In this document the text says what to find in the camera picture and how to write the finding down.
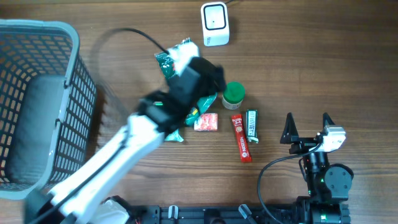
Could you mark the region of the green battery pack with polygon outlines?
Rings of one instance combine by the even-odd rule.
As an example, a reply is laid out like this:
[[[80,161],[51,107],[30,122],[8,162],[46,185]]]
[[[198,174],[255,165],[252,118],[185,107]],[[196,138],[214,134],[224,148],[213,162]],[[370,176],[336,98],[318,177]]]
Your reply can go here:
[[[246,137],[249,142],[259,142],[257,136],[257,110],[246,111]]]

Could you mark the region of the green 3M gloves bag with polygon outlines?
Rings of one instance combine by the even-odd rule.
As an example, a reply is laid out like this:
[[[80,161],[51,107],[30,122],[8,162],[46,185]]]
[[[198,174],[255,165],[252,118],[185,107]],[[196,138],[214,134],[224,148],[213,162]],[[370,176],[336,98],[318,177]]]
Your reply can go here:
[[[181,46],[190,44],[190,43],[192,43],[194,46],[197,46],[191,40],[191,38],[188,37],[186,39],[183,39],[180,44],[177,44],[174,47],[172,47],[171,50],[178,50]],[[164,52],[161,52],[161,53],[155,54],[155,59],[158,62],[159,67],[160,67],[166,80],[168,80],[169,78],[172,78],[173,76],[178,75],[178,72],[175,68],[175,61],[169,55],[167,55]],[[193,126],[195,124],[195,121],[209,109],[209,107],[216,100],[217,96],[218,96],[218,94],[215,93],[214,95],[200,98],[198,100],[197,104],[191,109],[190,113],[186,117],[185,125]]]

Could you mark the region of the teal wet wipes pack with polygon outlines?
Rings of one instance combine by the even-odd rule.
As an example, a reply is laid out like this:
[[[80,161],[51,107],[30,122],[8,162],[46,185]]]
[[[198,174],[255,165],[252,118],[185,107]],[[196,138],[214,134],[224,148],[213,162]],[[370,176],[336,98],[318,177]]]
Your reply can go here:
[[[184,142],[184,138],[181,136],[179,129],[176,129],[165,137],[165,141]]]

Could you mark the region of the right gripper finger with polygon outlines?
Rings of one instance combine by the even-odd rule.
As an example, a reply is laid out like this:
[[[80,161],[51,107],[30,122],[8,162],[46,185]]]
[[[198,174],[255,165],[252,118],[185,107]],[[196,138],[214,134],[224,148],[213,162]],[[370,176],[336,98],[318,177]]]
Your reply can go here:
[[[299,134],[295,125],[293,114],[288,113],[285,120],[285,127],[280,138],[280,143],[293,144],[296,142],[299,142]]]
[[[334,126],[335,123],[333,122],[333,120],[331,119],[330,115],[328,113],[323,113],[323,127],[327,127],[327,126]]]

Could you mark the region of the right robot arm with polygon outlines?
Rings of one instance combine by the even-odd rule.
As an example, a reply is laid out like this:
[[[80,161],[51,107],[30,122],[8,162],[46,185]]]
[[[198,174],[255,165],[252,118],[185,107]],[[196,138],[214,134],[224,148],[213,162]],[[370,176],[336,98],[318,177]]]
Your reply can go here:
[[[280,139],[289,144],[289,154],[298,156],[300,171],[307,183],[308,196],[300,196],[292,205],[294,223],[349,223],[348,206],[354,173],[343,164],[330,164],[328,154],[339,149],[346,131],[323,114],[323,129],[313,138],[302,138],[292,113],[288,113]]]

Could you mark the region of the red coffee stick sachet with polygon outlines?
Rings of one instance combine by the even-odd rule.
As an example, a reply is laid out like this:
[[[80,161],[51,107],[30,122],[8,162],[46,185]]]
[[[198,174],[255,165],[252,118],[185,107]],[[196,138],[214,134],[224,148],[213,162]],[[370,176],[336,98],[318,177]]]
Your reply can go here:
[[[231,121],[234,127],[234,133],[239,147],[239,155],[241,162],[252,162],[252,157],[248,149],[246,135],[244,132],[242,115],[241,114],[232,115]]]

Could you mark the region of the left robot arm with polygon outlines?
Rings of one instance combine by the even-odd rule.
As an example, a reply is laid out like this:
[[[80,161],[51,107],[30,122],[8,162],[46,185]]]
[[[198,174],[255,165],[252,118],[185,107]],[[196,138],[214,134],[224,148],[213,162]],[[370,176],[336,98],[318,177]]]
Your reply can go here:
[[[202,57],[190,59],[167,84],[168,91],[141,98],[127,123],[73,175],[47,194],[33,190],[24,202],[24,223],[89,223],[105,196],[184,124],[200,98],[226,89],[223,67]]]

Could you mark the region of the small red snack box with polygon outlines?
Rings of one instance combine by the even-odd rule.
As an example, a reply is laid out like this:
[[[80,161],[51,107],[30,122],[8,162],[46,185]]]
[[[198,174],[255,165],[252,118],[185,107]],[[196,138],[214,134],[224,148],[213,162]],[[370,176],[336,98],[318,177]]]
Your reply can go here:
[[[195,131],[217,131],[218,130],[218,114],[217,113],[205,113],[202,114],[194,122]]]

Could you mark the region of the green lid jar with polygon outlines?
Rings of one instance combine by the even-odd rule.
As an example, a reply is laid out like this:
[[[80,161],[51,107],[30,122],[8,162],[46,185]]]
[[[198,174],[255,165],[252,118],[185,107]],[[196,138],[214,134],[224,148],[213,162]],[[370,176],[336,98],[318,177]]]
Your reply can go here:
[[[244,86],[240,82],[229,82],[223,92],[222,104],[228,110],[238,109],[245,97]]]

